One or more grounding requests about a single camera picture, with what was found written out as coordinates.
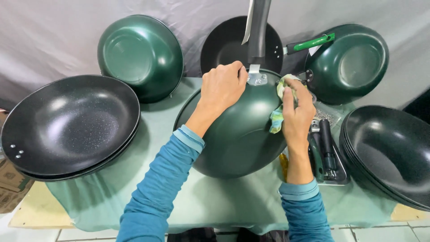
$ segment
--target white fabric backdrop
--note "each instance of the white fabric backdrop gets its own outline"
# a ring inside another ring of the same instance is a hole
[[[209,32],[246,15],[248,0],[2,0],[0,98],[20,101],[57,79],[99,74],[97,43],[112,22],[146,14],[165,22],[179,38],[188,76],[200,76],[199,56]],[[430,86],[430,1],[272,0],[269,23],[284,44],[345,23],[378,31],[390,49],[388,71],[356,105],[402,107]],[[284,60],[286,74],[297,56]]]

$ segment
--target blue long-sleeve shirt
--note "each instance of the blue long-sleeve shirt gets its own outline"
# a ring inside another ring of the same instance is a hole
[[[132,193],[120,219],[117,242],[164,241],[173,200],[203,148],[204,141],[185,125],[173,132]],[[291,242],[333,241],[315,180],[305,185],[283,183],[279,194]]]

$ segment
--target pan handle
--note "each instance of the pan handle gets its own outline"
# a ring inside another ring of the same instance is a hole
[[[264,64],[266,56],[266,25],[271,0],[255,0],[252,11],[251,33],[248,45],[248,63]]]
[[[325,34],[322,37],[316,38],[316,39],[312,39],[312,40],[305,40],[302,42],[296,42],[296,43],[289,43],[286,45],[287,47],[287,55],[291,55],[294,54],[296,52],[299,52],[301,50],[306,50],[330,41],[335,40],[335,34],[331,33],[331,34]]]

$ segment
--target green wok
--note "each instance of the green wok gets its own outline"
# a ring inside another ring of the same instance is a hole
[[[184,69],[181,45],[160,20],[131,15],[111,24],[98,43],[101,74],[128,84],[139,102],[169,96]]]
[[[249,37],[251,66],[264,61],[264,33],[269,6],[270,0],[255,1]],[[257,72],[264,81],[254,84],[256,81],[253,83],[250,75],[237,103],[224,111],[203,136],[206,147],[193,165],[200,173],[222,179],[242,177],[263,168],[285,149],[282,132],[269,132],[270,114],[282,103],[276,93],[281,76],[264,69],[257,69]],[[199,99],[200,91],[179,112],[174,129],[187,122]]]
[[[333,42],[308,54],[306,75],[299,77],[308,80],[308,89],[321,102],[341,105],[365,96],[379,84],[389,53],[382,36],[362,25],[340,25],[322,34],[332,33]]]

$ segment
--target cleaning cloth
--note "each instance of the cleaning cloth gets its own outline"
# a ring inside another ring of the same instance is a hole
[[[287,83],[285,82],[285,79],[294,79],[294,80],[300,80],[299,78],[297,78],[294,75],[291,74],[287,74],[285,75],[283,78],[281,78],[278,86],[276,87],[276,92],[278,93],[278,97],[283,100],[284,98],[284,90],[285,87],[287,86]],[[297,96],[295,94],[295,90],[291,89],[292,93],[293,93],[293,97],[294,97],[294,108],[297,107]],[[283,108],[283,104],[281,104],[281,106],[279,106],[277,109],[275,109],[271,114],[270,114],[270,120],[272,121],[272,126],[270,127],[270,132],[271,133],[278,133],[281,130],[282,127],[282,121],[284,121],[284,116],[282,115],[282,108]]]

